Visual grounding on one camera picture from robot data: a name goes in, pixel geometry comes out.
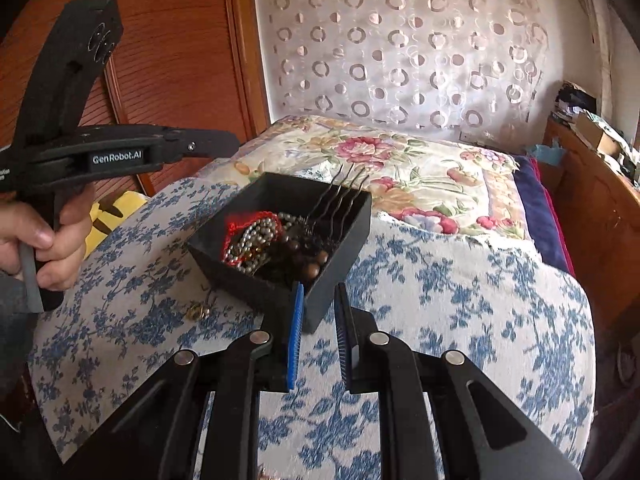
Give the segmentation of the person's left hand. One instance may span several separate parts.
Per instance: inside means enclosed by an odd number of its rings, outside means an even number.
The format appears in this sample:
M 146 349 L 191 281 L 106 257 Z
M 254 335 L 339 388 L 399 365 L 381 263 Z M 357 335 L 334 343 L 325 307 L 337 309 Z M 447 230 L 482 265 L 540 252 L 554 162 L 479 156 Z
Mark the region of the person's left hand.
M 1 204 L 1 271 L 11 278 L 22 278 L 18 243 L 35 251 L 43 266 L 37 272 L 38 286 L 54 292 L 65 292 L 78 278 L 86 253 L 86 238 L 92 222 L 90 210 L 94 186 L 66 202 L 60 212 L 60 228 L 52 229 L 31 206 L 20 202 Z

